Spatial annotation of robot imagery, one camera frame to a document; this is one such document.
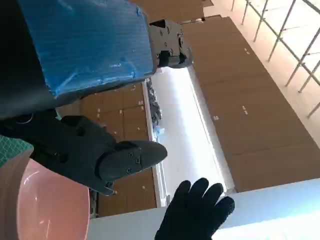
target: blue plastic wrap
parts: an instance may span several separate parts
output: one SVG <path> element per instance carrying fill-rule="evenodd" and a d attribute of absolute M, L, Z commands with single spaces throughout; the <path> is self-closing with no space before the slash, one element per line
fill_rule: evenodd
<path fill-rule="evenodd" d="M 154 71 L 142 10 L 124 0 L 18 0 L 52 94 Z"/>

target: black glove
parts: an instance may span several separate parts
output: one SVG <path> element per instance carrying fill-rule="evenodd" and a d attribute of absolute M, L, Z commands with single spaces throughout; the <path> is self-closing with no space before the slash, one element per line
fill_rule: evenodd
<path fill-rule="evenodd" d="M 200 178 L 192 187 L 189 181 L 180 184 L 155 240 L 211 240 L 234 211 L 235 202 L 227 196 L 217 203 L 223 186 L 216 183 L 206 191 L 208 186 L 205 178 Z"/>

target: white wall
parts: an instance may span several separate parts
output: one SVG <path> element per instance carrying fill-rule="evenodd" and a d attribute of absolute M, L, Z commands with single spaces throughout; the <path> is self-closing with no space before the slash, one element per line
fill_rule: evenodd
<path fill-rule="evenodd" d="M 319 189 L 320 179 L 314 179 L 232 194 L 235 211 L 221 228 L 319 212 Z M 156 208 L 93 219 L 87 240 L 152 240 L 165 211 Z"/>

